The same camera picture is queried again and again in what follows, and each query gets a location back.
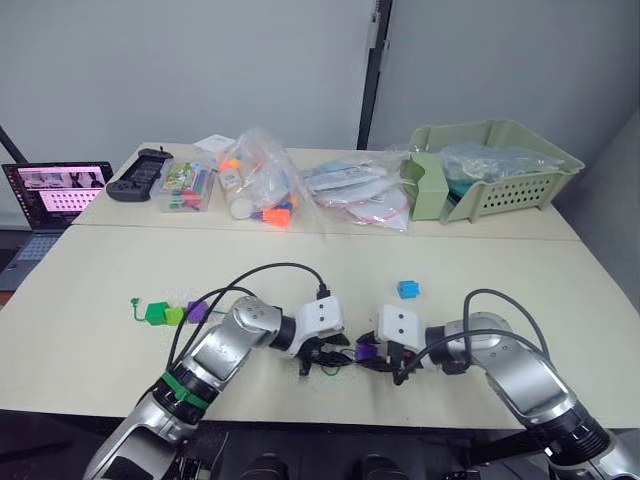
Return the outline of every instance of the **green block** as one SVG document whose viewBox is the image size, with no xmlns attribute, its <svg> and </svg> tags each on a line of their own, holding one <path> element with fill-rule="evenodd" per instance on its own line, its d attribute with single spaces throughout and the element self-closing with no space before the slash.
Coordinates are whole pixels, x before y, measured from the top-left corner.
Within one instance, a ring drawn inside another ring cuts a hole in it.
<svg viewBox="0 0 640 480">
<path fill-rule="evenodd" d="M 178 325 L 184 316 L 184 308 L 165 308 L 164 315 L 167 317 L 167 325 Z"/>
<path fill-rule="evenodd" d="M 167 323 L 164 312 L 168 308 L 169 304 L 167 302 L 150 303 L 147 305 L 147 312 L 144 314 L 144 319 L 151 325 L 164 325 Z"/>
</svg>

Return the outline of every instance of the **gray wall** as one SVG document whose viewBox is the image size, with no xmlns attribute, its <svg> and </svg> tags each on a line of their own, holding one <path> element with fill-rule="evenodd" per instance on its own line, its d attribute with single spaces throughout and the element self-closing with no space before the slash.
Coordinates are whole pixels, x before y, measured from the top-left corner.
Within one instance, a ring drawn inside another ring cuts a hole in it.
<svg viewBox="0 0 640 480">
<path fill-rule="evenodd" d="M 640 115 L 632 115 L 561 207 L 640 311 Z"/>
<path fill-rule="evenodd" d="M 352 148 L 372 10 L 373 0 L 0 0 L 0 123 L 33 162 L 118 167 L 143 141 L 255 125 L 287 146 Z M 0 214 L 17 213 L 4 178 L 0 202 Z"/>
<path fill-rule="evenodd" d="M 511 118 L 598 157 L 638 105 L 637 0 L 400 0 L 369 148 Z"/>
</svg>

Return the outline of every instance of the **laptop screen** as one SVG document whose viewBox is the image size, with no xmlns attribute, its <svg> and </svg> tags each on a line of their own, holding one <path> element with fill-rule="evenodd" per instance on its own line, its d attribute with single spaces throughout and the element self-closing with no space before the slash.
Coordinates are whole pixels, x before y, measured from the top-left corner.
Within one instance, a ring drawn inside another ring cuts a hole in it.
<svg viewBox="0 0 640 480">
<path fill-rule="evenodd" d="M 71 225 L 113 176 L 106 162 L 5 164 L 2 168 L 34 230 Z"/>
</svg>

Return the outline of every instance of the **bottle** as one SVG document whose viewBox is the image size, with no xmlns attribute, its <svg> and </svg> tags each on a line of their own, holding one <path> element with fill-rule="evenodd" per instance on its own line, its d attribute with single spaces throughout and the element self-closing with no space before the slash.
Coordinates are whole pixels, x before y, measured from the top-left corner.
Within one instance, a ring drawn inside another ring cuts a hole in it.
<svg viewBox="0 0 640 480">
<path fill-rule="evenodd" d="M 222 162 L 219 169 L 218 178 L 220 178 L 220 185 L 222 185 L 229 213 L 238 220 L 251 217 L 254 205 L 244 189 L 240 175 L 240 162 L 237 158 L 232 158 Z"/>
</svg>

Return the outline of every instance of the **wire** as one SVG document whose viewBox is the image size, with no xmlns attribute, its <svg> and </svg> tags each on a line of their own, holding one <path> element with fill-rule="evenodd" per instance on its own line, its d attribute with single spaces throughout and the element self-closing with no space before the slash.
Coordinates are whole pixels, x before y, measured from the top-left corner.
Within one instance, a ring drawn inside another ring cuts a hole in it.
<svg viewBox="0 0 640 480">
<path fill-rule="evenodd" d="M 462 310 L 462 331 L 463 332 L 468 332 L 469 331 L 469 308 L 470 308 L 470 305 L 471 305 L 471 299 L 473 299 L 473 297 L 475 297 L 476 295 L 479 295 L 481 293 L 486 293 L 486 294 L 489 294 L 489 295 L 495 295 L 496 297 L 502 298 L 506 302 L 508 302 L 511 305 L 513 305 L 514 307 L 516 307 L 520 311 L 520 313 L 522 313 L 522 315 L 524 315 L 525 318 L 529 321 L 529 323 L 531 324 L 531 327 L 533 328 L 534 332 L 536 332 L 536 336 L 538 337 L 538 341 L 540 342 L 540 346 L 542 348 L 542 356 L 549 363 L 551 363 L 551 355 L 549 354 L 549 347 L 547 346 L 547 341 L 545 340 L 544 335 L 542 334 L 542 330 L 540 330 L 540 327 L 538 326 L 536 321 L 533 319 L 531 314 L 527 311 L 526 308 L 524 308 L 522 305 L 520 305 L 517 301 L 515 301 L 509 295 L 507 295 L 506 293 L 499 292 L 498 290 L 493 290 L 491 288 L 479 288 L 477 290 L 474 290 L 474 291 L 470 292 L 465 297 L 464 306 L 463 306 L 463 310 Z M 465 337 L 465 339 L 464 339 L 464 366 L 463 366 L 463 369 L 467 370 L 470 366 L 471 366 L 471 341 L 470 341 L 469 337 Z"/>
<path fill-rule="evenodd" d="M 353 348 L 343 348 L 340 350 L 340 353 L 344 352 L 351 352 L 354 355 L 356 354 L 356 351 Z M 322 370 L 322 373 L 324 373 L 327 377 L 335 377 L 338 373 L 340 373 L 341 368 L 342 367 L 335 367 L 335 370 L 332 372 L 331 370 L 329 370 L 329 367 L 325 367 L 324 365 L 320 366 L 320 370 Z"/>
<path fill-rule="evenodd" d="M 244 280 L 245 278 L 249 277 L 250 275 L 253 275 L 254 273 L 258 273 L 261 272 L 263 270 L 267 270 L 269 268 L 276 268 L 276 267 L 294 267 L 294 268 L 300 268 L 302 270 L 305 270 L 307 272 L 309 272 L 311 275 L 313 275 L 314 277 L 316 277 L 316 279 L 318 280 L 318 283 L 320 284 L 319 289 L 318 289 L 318 297 L 319 298 L 323 298 L 324 296 L 329 296 L 330 292 L 327 289 L 327 285 L 324 283 L 324 280 L 322 279 L 322 277 L 320 276 L 320 274 L 318 272 L 316 272 L 313 268 L 308 267 L 306 265 L 302 265 L 301 263 L 294 263 L 294 262 L 278 262 L 278 263 L 268 263 L 266 265 L 261 265 L 259 267 L 256 267 L 254 269 L 249 270 L 248 272 L 243 273 L 242 275 L 240 275 L 239 277 L 237 277 L 235 280 L 233 280 L 231 283 L 229 283 L 229 285 L 227 285 L 226 287 L 224 287 L 223 289 L 221 289 L 220 293 L 218 294 L 218 296 L 213 300 L 213 303 L 211 304 L 211 306 L 209 307 L 209 309 L 207 310 L 207 312 L 205 313 L 205 317 L 204 319 L 206 319 L 211 312 L 213 311 L 213 309 L 216 307 L 216 305 L 218 305 L 218 302 L 220 302 L 220 300 L 222 299 L 222 297 L 224 297 L 224 295 L 229 291 L 229 290 L 234 290 L 235 289 L 235 285 L 239 282 L 241 282 L 242 280 Z M 180 360 L 182 360 L 182 358 L 184 358 L 184 356 L 186 355 L 186 353 L 189 351 L 189 348 L 191 348 L 191 345 L 193 345 L 193 342 L 195 341 L 195 339 L 198 337 L 198 334 L 200 333 L 200 330 L 202 330 L 202 326 L 204 325 L 204 322 L 201 322 L 193 331 L 193 333 L 191 334 L 191 336 L 189 337 L 189 340 L 187 340 L 187 343 L 185 343 L 184 347 L 182 347 L 182 350 L 180 351 L 180 353 L 178 354 L 177 358 L 174 361 L 168 362 L 167 363 L 167 367 L 169 368 L 170 366 L 173 366 L 175 364 L 177 364 Z"/>
<path fill-rule="evenodd" d="M 518 473 L 517 473 L 513 468 L 511 468 L 509 465 L 507 465 L 507 464 L 506 464 L 506 463 L 504 463 L 504 462 L 500 462 L 500 465 L 502 465 L 504 468 L 506 468 L 507 470 L 509 470 L 513 475 L 515 475 L 515 477 L 516 477 L 517 479 L 522 480 L 522 477 L 521 477 L 520 475 L 518 475 Z"/>
<path fill-rule="evenodd" d="M 136 322 L 144 322 L 144 317 L 138 317 L 138 304 L 140 303 L 140 299 L 138 297 L 134 297 L 130 300 L 130 302 L 131 306 L 133 307 L 133 318 L 136 320 Z"/>
<path fill-rule="evenodd" d="M 438 348 L 439 346 L 447 344 L 453 340 L 458 340 L 459 338 L 475 337 L 476 335 L 501 335 L 503 337 L 513 338 L 514 340 L 517 340 L 518 342 L 523 344 L 525 347 L 544 357 L 543 352 L 542 350 L 540 350 L 540 348 L 536 347 L 529 340 L 521 337 L 517 333 L 509 332 L 507 330 L 498 330 L 497 328 L 482 328 L 478 330 L 470 330 L 468 332 L 458 332 L 446 337 L 442 337 L 441 339 L 423 348 L 411 359 L 411 361 L 404 367 L 403 370 L 393 373 L 393 383 L 395 383 L 396 385 L 402 385 L 402 382 L 407 379 L 409 374 L 418 366 L 420 361 L 429 353 L 431 353 L 431 351 L 435 348 Z"/>
<path fill-rule="evenodd" d="M 222 441 L 222 445 L 220 446 L 220 449 L 218 450 L 218 453 L 216 454 L 216 458 L 213 460 L 213 463 L 211 464 L 211 474 L 213 475 L 215 473 L 214 468 L 216 467 L 216 464 L 218 463 L 218 459 L 220 458 L 220 455 L 222 455 L 222 452 L 224 451 L 224 447 L 227 446 L 227 440 L 229 440 L 229 432 L 227 432 L 227 434 L 224 436 L 224 440 Z"/>
<path fill-rule="evenodd" d="M 217 293 L 220 293 L 223 290 L 224 290 L 223 288 L 218 288 L 217 290 L 213 290 L 209 293 L 205 293 L 203 296 L 201 296 L 199 299 L 193 302 L 191 304 L 191 307 L 187 308 L 186 312 L 184 312 L 184 315 L 182 316 L 182 320 L 180 320 L 180 323 L 176 328 L 176 332 L 173 335 L 173 342 L 171 343 L 171 350 L 169 350 L 169 358 L 167 359 L 167 370 L 171 368 L 173 364 L 173 356 L 175 355 L 176 348 L 178 347 L 178 339 L 180 338 L 180 332 L 182 331 L 182 328 L 184 327 L 184 324 L 187 321 L 187 318 L 189 318 L 189 315 L 191 314 L 192 310 L 196 308 L 196 306 L 198 306 L 201 302 L 205 301 L 207 298 Z M 253 293 L 251 290 L 248 290 L 244 287 L 233 287 L 233 288 L 230 288 L 229 290 L 246 293 L 247 295 L 251 295 L 252 297 L 256 296 L 255 293 Z M 212 312 L 221 313 L 221 314 L 226 313 L 226 312 L 218 312 L 217 310 L 214 310 L 212 308 L 207 309 L 202 319 L 200 320 L 198 327 L 196 327 L 196 330 L 198 330 L 198 328 L 202 328 L 201 325 L 205 324 L 205 322 L 207 321 L 207 318 L 209 318 L 209 315 L 211 315 Z"/>
</svg>

